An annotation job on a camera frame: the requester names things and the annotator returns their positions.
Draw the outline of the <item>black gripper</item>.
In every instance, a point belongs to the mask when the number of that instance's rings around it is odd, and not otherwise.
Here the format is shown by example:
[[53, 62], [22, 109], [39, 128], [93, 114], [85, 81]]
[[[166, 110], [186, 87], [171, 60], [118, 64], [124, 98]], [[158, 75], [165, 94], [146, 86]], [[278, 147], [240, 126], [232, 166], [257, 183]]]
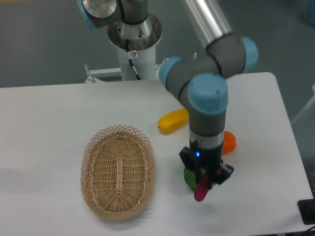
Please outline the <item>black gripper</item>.
[[223, 143], [215, 148], [206, 149], [201, 148], [198, 141], [190, 141], [189, 147], [190, 149], [184, 147], [179, 156], [184, 167], [195, 174], [196, 183], [202, 179], [202, 172], [205, 171], [209, 178], [209, 189], [212, 190], [215, 185], [221, 185], [229, 179], [234, 172], [234, 167], [222, 163]]

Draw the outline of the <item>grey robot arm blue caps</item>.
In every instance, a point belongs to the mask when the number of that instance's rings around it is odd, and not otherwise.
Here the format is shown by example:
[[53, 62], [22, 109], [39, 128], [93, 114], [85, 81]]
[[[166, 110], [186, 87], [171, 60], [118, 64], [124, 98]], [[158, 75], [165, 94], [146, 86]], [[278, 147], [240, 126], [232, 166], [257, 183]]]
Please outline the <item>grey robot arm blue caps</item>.
[[256, 44], [237, 37], [214, 0], [184, 0], [190, 22], [205, 55], [190, 62], [180, 57], [156, 68], [155, 45], [161, 38], [159, 20], [145, 0], [80, 0], [79, 9], [93, 29], [108, 27], [108, 37], [122, 55], [122, 79], [148, 80], [159, 76], [189, 113], [189, 147], [180, 152], [184, 166], [193, 172], [197, 189], [210, 190], [233, 173], [221, 159], [228, 105], [226, 79], [254, 68]]

